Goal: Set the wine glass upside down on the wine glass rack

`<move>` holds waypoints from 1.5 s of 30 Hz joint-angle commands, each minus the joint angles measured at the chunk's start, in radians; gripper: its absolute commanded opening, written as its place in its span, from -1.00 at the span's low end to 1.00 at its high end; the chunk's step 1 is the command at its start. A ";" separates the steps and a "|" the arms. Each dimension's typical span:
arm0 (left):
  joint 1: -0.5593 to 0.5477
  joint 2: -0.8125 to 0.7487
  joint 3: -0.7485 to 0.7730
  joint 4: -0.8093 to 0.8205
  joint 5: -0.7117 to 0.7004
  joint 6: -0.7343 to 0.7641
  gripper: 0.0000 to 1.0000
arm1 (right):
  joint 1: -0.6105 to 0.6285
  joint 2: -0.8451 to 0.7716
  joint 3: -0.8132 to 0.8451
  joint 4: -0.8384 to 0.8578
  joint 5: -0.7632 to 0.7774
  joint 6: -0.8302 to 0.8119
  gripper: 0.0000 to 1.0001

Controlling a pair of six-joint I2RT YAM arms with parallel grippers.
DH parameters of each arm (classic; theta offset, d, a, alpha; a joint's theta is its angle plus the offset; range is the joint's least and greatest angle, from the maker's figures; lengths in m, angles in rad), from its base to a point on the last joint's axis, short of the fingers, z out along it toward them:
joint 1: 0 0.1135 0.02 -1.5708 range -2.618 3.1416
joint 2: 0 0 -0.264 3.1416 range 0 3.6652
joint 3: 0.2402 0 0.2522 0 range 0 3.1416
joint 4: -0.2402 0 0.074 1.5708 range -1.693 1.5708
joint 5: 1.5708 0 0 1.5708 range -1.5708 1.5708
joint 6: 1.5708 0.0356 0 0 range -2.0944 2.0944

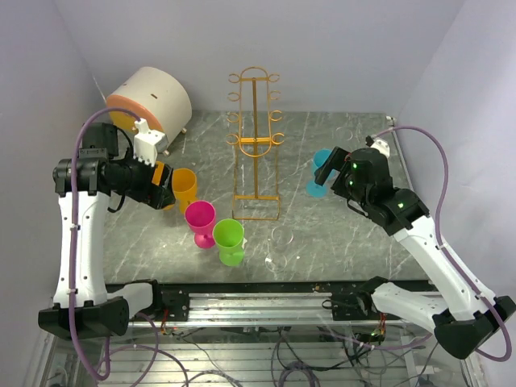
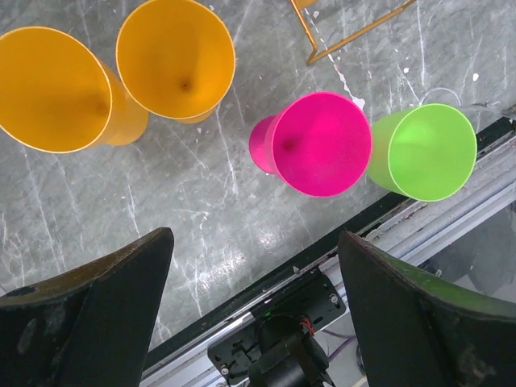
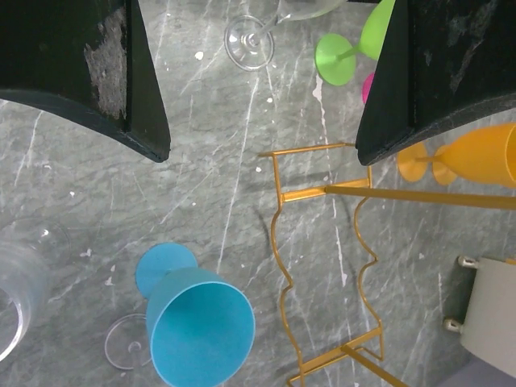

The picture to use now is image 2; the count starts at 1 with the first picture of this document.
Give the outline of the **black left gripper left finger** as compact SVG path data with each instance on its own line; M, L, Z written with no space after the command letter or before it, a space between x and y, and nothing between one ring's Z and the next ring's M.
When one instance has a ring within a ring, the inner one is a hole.
M173 254L160 227L1 297L3 386L137 386Z

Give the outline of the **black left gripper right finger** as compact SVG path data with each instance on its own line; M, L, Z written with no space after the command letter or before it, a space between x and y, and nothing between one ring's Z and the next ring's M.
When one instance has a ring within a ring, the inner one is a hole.
M447 282L351 232L339 266L368 384L513 386L515 304Z

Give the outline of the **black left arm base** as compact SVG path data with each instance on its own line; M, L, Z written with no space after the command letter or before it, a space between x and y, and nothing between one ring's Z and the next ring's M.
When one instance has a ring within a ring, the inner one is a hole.
M331 280L313 269L252 307L252 320L207 355L230 386L333 386L329 356L314 336L345 311Z

